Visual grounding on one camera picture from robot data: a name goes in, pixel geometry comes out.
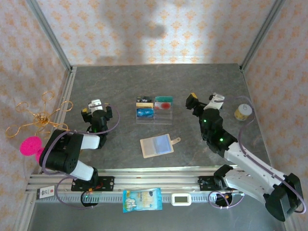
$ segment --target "blue object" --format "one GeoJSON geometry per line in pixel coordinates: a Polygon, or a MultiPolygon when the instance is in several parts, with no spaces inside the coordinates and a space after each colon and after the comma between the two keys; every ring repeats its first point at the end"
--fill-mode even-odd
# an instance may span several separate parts
{"type": "Polygon", "coordinates": [[[154,116],[153,108],[137,108],[137,117],[151,118],[154,116]]]}
{"type": "Polygon", "coordinates": [[[163,200],[160,188],[138,190],[138,191],[123,191],[123,212],[143,210],[162,210],[163,200]]]}
{"type": "Polygon", "coordinates": [[[154,146],[157,154],[166,154],[172,151],[168,135],[155,137],[154,146]]]}

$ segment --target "yellow object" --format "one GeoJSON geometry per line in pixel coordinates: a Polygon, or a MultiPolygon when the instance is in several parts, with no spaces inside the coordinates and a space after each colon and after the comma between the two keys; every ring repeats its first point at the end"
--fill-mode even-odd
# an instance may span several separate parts
{"type": "Polygon", "coordinates": [[[245,121],[252,114],[252,108],[247,104],[241,104],[234,112],[235,118],[245,121]]]}
{"type": "Polygon", "coordinates": [[[194,98],[198,99],[195,93],[191,93],[191,95],[192,95],[194,98]]]}
{"type": "Polygon", "coordinates": [[[153,108],[153,103],[136,103],[136,107],[153,108]]]}
{"type": "Polygon", "coordinates": [[[46,103],[47,101],[50,101],[54,98],[54,92],[53,91],[46,91],[42,94],[41,96],[41,99],[43,100],[44,102],[44,111],[42,112],[38,112],[38,113],[33,113],[31,112],[30,110],[28,110],[27,108],[29,107],[29,104],[27,102],[21,102],[19,103],[17,106],[16,106],[16,111],[17,112],[29,112],[32,116],[33,116],[33,122],[32,123],[29,123],[29,124],[23,124],[21,125],[20,127],[18,127],[17,125],[11,125],[9,126],[6,130],[5,130],[5,135],[8,137],[8,138],[12,138],[14,136],[16,136],[20,129],[23,128],[23,127],[26,127],[26,126],[29,126],[29,125],[34,125],[36,127],[38,127],[38,130],[37,132],[35,133],[35,136],[37,136],[37,134],[42,134],[42,133],[48,133],[50,134],[50,131],[44,131],[43,130],[45,129],[45,127],[50,124],[52,125],[53,127],[55,128],[58,128],[58,129],[63,129],[63,130],[66,130],[68,131],[68,126],[67,124],[65,123],[61,123],[61,124],[58,124],[58,123],[54,123],[54,122],[51,122],[51,116],[56,113],[57,111],[60,111],[61,108],[66,104],[66,103],[70,103],[71,104],[71,107],[69,109],[66,109],[66,110],[62,110],[64,112],[68,112],[70,110],[72,110],[73,108],[73,103],[71,101],[64,101],[60,107],[53,111],[51,114],[49,114],[48,112],[46,112],[46,103]],[[18,128],[17,132],[15,132],[14,134],[12,134],[12,128],[15,127],[15,128],[18,128]]]}

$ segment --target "gray marble tabletop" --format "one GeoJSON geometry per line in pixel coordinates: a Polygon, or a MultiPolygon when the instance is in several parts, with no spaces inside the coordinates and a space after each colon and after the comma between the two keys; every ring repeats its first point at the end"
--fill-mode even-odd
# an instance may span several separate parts
{"type": "MultiPolygon", "coordinates": [[[[249,96],[237,64],[161,64],[136,66],[78,67],[70,100],[73,109],[66,113],[65,123],[70,129],[86,131],[80,114],[93,99],[110,103],[119,110],[121,120],[107,135],[106,144],[99,150],[84,150],[79,159],[98,169],[220,166],[227,161],[210,151],[201,138],[198,118],[185,108],[191,92],[208,103],[208,97],[219,93],[226,98],[249,96]],[[170,95],[174,97],[172,125],[137,124],[136,96],[170,95]],[[144,159],[140,139],[170,134],[181,141],[173,146],[174,152],[144,159]]],[[[225,102],[220,115],[224,128],[237,137],[245,122],[234,117],[244,100],[225,102]]],[[[108,122],[111,128],[117,121],[116,112],[108,122]]],[[[243,135],[243,144],[257,157],[269,163],[257,121],[243,135]]]]}

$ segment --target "red object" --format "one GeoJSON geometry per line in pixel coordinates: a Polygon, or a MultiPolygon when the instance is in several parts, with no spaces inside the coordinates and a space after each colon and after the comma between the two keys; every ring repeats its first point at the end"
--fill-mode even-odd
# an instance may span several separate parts
{"type": "Polygon", "coordinates": [[[19,148],[22,155],[30,156],[36,155],[35,159],[39,162],[39,157],[42,154],[44,148],[42,147],[42,140],[40,137],[31,136],[22,142],[19,148]]]}
{"type": "Polygon", "coordinates": [[[160,107],[161,107],[162,109],[170,109],[171,105],[170,105],[170,103],[162,103],[162,104],[160,105],[160,107]]]}

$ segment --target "wallpaper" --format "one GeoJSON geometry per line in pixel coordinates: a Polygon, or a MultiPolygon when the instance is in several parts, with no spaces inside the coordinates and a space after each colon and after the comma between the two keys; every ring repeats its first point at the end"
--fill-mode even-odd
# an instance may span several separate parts
{"type": "Polygon", "coordinates": [[[241,63],[274,0],[38,0],[72,65],[241,63]]]}
{"type": "MultiPolygon", "coordinates": [[[[308,202],[308,5],[286,1],[246,79],[272,164],[301,179],[308,202]]],[[[307,230],[308,215],[298,215],[307,230]]]]}
{"type": "Polygon", "coordinates": [[[0,1],[0,230],[13,230],[28,178],[37,167],[34,157],[19,153],[21,142],[35,134],[34,126],[25,127],[8,139],[5,130],[12,124],[31,123],[29,113],[17,113],[19,102],[29,103],[29,110],[43,109],[41,95],[55,92],[47,105],[52,111],[64,67],[40,28],[25,0],[0,1]]]}

